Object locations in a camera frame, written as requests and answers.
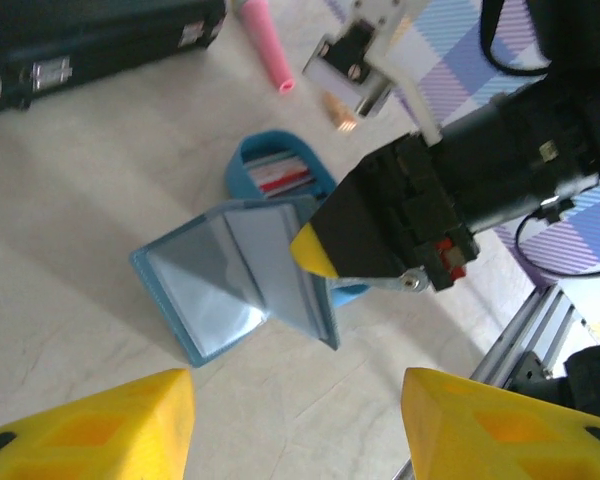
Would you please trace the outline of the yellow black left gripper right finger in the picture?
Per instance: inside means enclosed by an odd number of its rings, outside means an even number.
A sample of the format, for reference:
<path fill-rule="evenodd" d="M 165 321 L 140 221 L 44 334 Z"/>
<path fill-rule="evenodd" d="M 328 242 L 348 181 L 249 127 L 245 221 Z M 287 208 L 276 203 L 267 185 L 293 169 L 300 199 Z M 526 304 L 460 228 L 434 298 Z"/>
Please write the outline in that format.
<path fill-rule="evenodd" d="M 428 368 L 404 374 L 418 479 L 600 479 L 600 418 Z"/>

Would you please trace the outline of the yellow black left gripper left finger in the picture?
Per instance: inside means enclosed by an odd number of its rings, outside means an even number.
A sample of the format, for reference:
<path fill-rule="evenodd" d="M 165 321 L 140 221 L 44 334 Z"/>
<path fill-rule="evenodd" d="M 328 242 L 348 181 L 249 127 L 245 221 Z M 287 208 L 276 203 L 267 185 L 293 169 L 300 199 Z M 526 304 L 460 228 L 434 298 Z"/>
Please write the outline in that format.
<path fill-rule="evenodd" d="M 191 374 L 155 373 L 0 426 L 0 479 L 181 479 Z"/>

